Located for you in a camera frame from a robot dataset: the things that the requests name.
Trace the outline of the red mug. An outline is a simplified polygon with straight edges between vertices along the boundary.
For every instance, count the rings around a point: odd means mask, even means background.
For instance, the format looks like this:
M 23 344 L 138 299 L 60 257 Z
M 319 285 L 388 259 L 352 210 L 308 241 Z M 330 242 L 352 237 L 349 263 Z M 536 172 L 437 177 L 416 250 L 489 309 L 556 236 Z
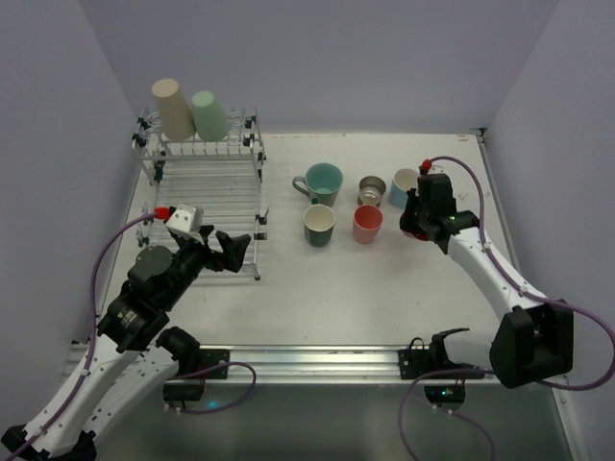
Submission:
M 428 241 L 426 233 L 418 226 L 413 215 L 403 213 L 400 217 L 400 230 L 406 236 L 413 237 L 421 241 Z

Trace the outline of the light blue patterned cup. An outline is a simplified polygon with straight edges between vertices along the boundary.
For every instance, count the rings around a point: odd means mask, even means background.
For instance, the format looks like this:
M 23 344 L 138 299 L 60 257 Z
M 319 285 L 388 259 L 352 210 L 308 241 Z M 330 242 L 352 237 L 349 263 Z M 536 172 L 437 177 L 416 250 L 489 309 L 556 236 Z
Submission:
M 403 168 L 398 170 L 392 179 L 389 202 L 391 205 L 404 209 L 406 206 L 407 192 L 417 188 L 419 173 L 416 170 Z

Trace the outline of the pink tumbler cup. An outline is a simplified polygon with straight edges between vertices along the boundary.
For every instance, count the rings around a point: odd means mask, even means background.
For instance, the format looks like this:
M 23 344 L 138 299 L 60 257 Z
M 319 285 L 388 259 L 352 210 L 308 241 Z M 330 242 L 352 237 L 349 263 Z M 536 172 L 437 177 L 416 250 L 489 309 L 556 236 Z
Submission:
M 358 206 L 353 221 L 353 236 L 359 244 L 371 244 L 375 241 L 383 222 L 383 215 L 377 206 Z

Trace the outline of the dark green mug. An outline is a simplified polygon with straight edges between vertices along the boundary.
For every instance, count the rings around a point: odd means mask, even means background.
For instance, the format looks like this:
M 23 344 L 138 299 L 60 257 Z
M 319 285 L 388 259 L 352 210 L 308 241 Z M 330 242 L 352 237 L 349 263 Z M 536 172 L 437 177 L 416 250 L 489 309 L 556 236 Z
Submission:
M 336 223 L 334 211 L 325 205 L 312 205 L 303 216 L 305 237 L 309 245 L 323 248 L 329 244 Z

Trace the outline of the sage green mug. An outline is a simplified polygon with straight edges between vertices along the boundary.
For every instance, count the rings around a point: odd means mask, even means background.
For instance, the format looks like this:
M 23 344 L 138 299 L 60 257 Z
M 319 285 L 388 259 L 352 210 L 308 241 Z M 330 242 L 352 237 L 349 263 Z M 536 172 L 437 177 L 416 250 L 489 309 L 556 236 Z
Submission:
M 310 200 L 316 199 L 319 204 L 329 207 L 333 207 L 342 183 L 342 171 L 326 162 L 314 164 L 303 176 L 292 179 L 295 190 Z

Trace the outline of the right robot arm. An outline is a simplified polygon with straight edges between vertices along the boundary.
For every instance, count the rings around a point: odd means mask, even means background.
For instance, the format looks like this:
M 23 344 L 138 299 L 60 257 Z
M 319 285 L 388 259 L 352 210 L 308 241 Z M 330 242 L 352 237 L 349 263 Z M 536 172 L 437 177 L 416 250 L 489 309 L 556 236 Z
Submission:
M 491 344 L 473 363 L 489 367 L 507 388 L 572 370 L 573 313 L 543 300 L 506 261 L 502 275 L 489 256 L 501 253 L 470 210 L 456 209 L 451 180 L 427 174 L 407 192 L 400 229 L 436 244 L 457 263 L 489 302 L 500 324 Z

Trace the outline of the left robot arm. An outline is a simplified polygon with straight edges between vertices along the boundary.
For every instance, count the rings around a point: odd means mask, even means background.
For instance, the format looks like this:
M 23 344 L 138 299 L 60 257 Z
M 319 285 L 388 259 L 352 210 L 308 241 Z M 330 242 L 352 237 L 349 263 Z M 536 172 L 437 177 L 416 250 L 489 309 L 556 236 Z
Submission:
M 11 459 L 92 460 L 104 428 L 119 419 L 146 389 L 170 378 L 209 378 L 228 362 L 202 361 L 199 342 L 168 325 L 168 314 L 203 270 L 238 272 L 251 242 L 248 234 L 174 233 L 177 252 L 142 250 L 119 295 L 90 329 L 87 352 L 58 394 L 29 423 L 10 427 L 2 444 Z

